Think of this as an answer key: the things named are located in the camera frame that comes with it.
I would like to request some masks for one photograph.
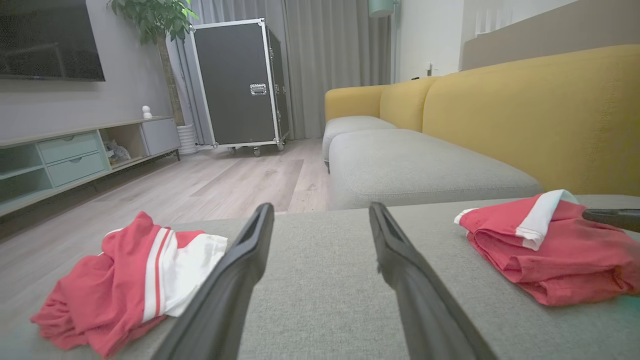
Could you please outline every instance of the item on shelf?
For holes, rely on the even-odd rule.
[[[116,143],[116,140],[110,140],[108,142],[104,142],[104,148],[107,151],[107,154],[109,154],[110,152],[113,153],[113,155],[109,156],[109,163],[110,164],[117,164],[121,161],[126,161],[131,159],[131,155],[129,155],[129,151],[127,151],[127,149],[125,149],[124,146],[120,146]]]
[[[142,118],[143,119],[150,119],[154,117],[153,115],[151,115],[151,108],[149,108],[147,105],[144,105],[142,107]]]

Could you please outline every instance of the open shelf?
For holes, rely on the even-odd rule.
[[[33,143],[0,149],[0,180],[43,168],[38,149]]]
[[[100,137],[103,142],[115,140],[119,145],[127,149],[131,159],[110,162],[111,168],[119,168],[126,164],[138,161],[147,156],[147,150],[140,133],[140,124],[131,124],[125,126],[109,127],[100,129]]]
[[[28,172],[36,171],[36,170],[41,169],[41,168],[44,168],[44,165],[36,165],[36,166],[33,166],[33,167],[17,168],[15,170],[7,170],[7,171],[0,170],[0,180],[4,180],[4,179],[8,179],[10,177],[26,174]]]
[[[52,186],[47,171],[42,165],[34,170],[13,174],[0,179],[0,213],[32,198],[51,191]]]

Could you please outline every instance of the black road case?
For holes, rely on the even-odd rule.
[[[191,41],[214,146],[284,149],[289,116],[280,41],[264,18],[194,26]]]

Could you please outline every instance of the sofa cushion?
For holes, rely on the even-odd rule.
[[[640,195],[638,64],[640,45],[621,45],[449,74],[429,89],[422,132],[546,190]]]
[[[380,96],[380,118],[401,128],[422,131],[424,100],[439,77],[388,85]]]
[[[380,117],[380,95],[390,85],[331,89],[324,95],[325,121],[345,116]]]
[[[530,197],[531,176],[498,160],[406,129],[358,131],[330,148],[332,209]]]
[[[326,123],[322,140],[322,156],[324,162],[329,162],[329,145],[333,138],[342,133],[359,130],[395,129],[396,127],[377,117],[357,115],[331,119]]]

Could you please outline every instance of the gray fabric surface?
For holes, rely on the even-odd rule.
[[[498,160],[407,129],[343,133],[330,148],[332,209],[529,197],[537,180]]]
[[[640,208],[639,197],[578,196],[594,208]],[[501,359],[637,359],[640,298],[551,308],[508,282],[453,224],[463,209],[514,199],[390,208],[416,248]],[[175,225],[233,240],[245,220]],[[640,241],[640,234],[629,233]],[[149,359],[170,329],[165,320],[117,359]],[[97,358],[63,352],[24,329],[2,339],[10,359]],[[376,271],[366,209],[276,216],[267,268],[249,305],[240,359],[404,359],[395,293]]]
[[[329,147],[331,145],[331,141],[337,135],[360,130],[395,128],[395,125],[373,116],[357,115],[331,119],[324,127],[324,136],[322,139],[322,156],[324,162],[329,162]]]

